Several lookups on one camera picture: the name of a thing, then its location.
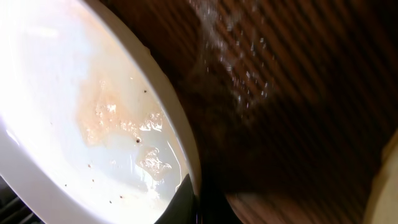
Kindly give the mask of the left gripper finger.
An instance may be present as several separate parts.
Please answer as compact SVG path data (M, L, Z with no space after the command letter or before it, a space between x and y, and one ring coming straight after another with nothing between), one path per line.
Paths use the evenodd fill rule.
M196 224L197 211L197 199L190 176L187 174L155 224Z

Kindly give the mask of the white plate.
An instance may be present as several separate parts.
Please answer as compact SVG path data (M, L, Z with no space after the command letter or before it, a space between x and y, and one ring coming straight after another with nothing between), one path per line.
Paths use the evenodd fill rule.
M155 223L187 174L198 206L185 112L114 13L1 2L1 177L43 222Z

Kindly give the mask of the light green plate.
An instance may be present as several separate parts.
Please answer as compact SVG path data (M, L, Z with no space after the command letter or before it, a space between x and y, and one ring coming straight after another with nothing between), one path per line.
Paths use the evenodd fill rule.
M364 224L397 224L398 216L397 131L382 150L382 166L373 179Z

